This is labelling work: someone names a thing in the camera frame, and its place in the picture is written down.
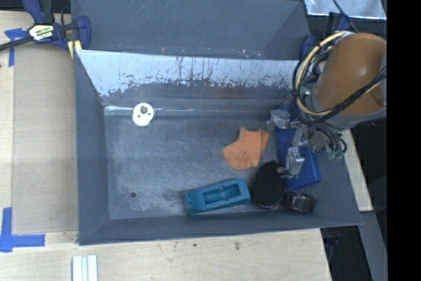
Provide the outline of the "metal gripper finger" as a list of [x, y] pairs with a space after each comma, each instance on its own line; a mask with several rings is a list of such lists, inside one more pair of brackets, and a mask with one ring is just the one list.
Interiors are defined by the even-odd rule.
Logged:
[[290, 120], [288, 112], [281, 109], [270, 111], [270, 118], [268, 121], [268, 128], [270, 130], [273, 130], [275, 128], [278, 128], [281, 130], [288, 129], [290, 128], [290, 124], [291, 124], [291, 120]]
[[300, 175], [304, 163], [305, 158], [300, 154], [299, 147], [293, 146], [287, 150], [285, 167], [290, 176]]

